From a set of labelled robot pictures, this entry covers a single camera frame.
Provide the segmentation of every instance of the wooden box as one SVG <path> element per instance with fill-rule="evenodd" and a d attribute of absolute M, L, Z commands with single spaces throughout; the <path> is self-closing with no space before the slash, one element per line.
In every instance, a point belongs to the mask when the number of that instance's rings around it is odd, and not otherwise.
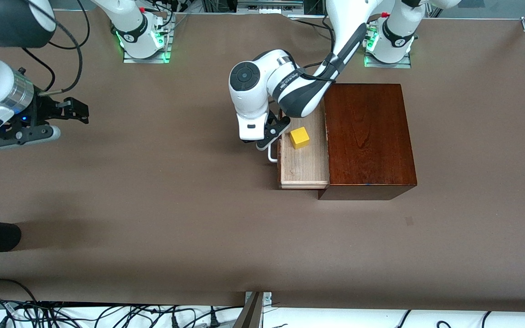
<path fill-rule="evenodd" d="M 329 186 L 321 200 L 390 200 L 417 185 L 402 88 L 335 84 L 325 94 Z"/>
<path fill-rule="evenodd" d="M 321 200 L 390 200 L 417 185 L 402 88 L 336 84 L 306 118 L 311 144 L 279 140 L 282 189 L 318 189 Z"/>

